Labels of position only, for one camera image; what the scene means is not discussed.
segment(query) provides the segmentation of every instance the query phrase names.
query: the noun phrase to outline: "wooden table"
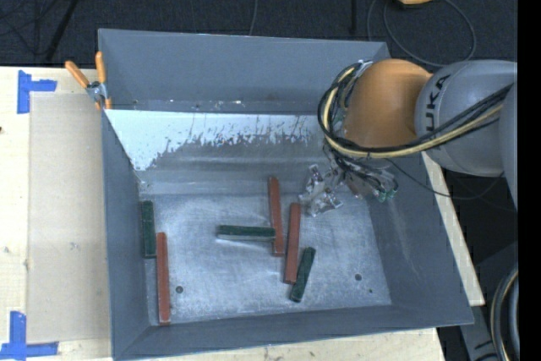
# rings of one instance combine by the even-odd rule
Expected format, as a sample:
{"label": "wooden table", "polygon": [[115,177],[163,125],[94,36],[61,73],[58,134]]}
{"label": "wooden table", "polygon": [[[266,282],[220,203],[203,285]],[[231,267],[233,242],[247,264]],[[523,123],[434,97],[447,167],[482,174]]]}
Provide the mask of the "wooden table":
{"label": "wooden table", "polygon": [[[54,79],[17,114],[18,72]],[[90,81],[93,69],[83,70]],[[0,342],[8,313],[27,315],[27,342],[60,341],[45,359],[111,359],[100,113],[63,68],[0,67]],[[440,167],[424,156],[433,188]],[[483,293],[451,200],[436,195],[471,305]],[[435,329],[169,358],[206,360],[444,360]]]}

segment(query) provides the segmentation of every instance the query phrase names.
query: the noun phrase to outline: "red wooden block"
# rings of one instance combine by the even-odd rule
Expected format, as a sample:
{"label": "red wooden block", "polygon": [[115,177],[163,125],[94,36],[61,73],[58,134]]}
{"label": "red wooden block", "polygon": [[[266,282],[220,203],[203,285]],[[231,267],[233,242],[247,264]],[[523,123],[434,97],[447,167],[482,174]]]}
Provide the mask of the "red wooden block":
{"label": "red wooden block", "polygon": [[167,255],[167,235],[156,234],[156,277],[158,283],[158,323],[171,324],[171,299],[169,293],[169,258]]}
{"label": "red wooden block", "polygon": [[278,179],[271,176],[268,182],[269,189],[269,210],[272,226],[276,231],[276,237],[273,243],[274,256],[286,255],[284,245],[284,234],[281,228],[281,202],[280,202],[280,184]]}

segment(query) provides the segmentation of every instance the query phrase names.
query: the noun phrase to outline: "black carpet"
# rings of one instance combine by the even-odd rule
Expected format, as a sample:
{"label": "black carpet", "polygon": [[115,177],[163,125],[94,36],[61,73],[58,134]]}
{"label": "black carpet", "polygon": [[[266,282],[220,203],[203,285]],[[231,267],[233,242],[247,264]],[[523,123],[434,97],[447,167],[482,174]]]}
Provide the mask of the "black carpet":
{"label": "black carpet", "polygon": [[[0,64],[62,66],[71,59],[80,67],[93,67],[100,28],[371,38],[386,41],[393,57],[421,63],[430,72],[466,57],[517,60],[517,0],[449,1],[407,10],[389,4],[385,26],[386,0],[375,0],[370,17],[374,0],[356,0],[354,5],[352,0],[80,0],[47,60],[69,0],[0,0]],[[445,175],[451,192],[461,197],[482,193],[493,181]],[[455,205],[474,264],[517,240],[516,212],[504,179],[481,197],[455,200]],[[440,334],[448,359],[465,359],[449,332]]]}

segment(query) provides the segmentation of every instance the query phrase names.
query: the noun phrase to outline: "bin floor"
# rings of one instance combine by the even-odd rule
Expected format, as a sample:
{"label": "bin floor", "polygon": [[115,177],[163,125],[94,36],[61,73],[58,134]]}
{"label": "bin floor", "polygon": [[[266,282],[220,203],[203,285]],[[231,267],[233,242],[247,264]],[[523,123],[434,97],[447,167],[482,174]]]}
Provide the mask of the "bin floor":
{"label": "bin floor", "polygon": [[[308,246],[316,255],[299,304],[289,299],[285,258],[272,255],[270,242],[216,237],[221,224],[268,227],[266,194],[150,197],[156,230],[167,233],[172,323],[389,304],[369,208],[347,191],[338,197],[344,202],[341,208],[302,218],[299,256]],[[281,196],[285,236],[289,205],[296,200],[295,194]],[[156,263],[147,260],[145,265],[149,316],[155,325]]]}

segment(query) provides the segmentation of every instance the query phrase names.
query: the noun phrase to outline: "metal stand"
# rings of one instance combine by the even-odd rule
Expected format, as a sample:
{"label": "metal stand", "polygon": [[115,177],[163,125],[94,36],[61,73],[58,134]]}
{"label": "metal stand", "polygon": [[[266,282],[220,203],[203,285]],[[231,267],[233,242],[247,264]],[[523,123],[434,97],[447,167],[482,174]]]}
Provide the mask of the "metal stand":
{"label": "metal stand", "polygon": [[60,22],[60,25],[58,25],[57,31],[55,32],[52,38],[51,44],[49,45],[49,48],[46,51],[45,60],[47,62],[51,62],[52,56],[57,50],[58,43],[60,42],[60,39],[62,38],[62,35],[64,31],[66,30],[66,27],[68,26],[69,19],[71,19],[71,16],[74,13],[74,10],[77,7],[78,2],[79,0],[71,0],[68,6],[68,10],[66,11],[66,14],[63,16],[62,21]]}

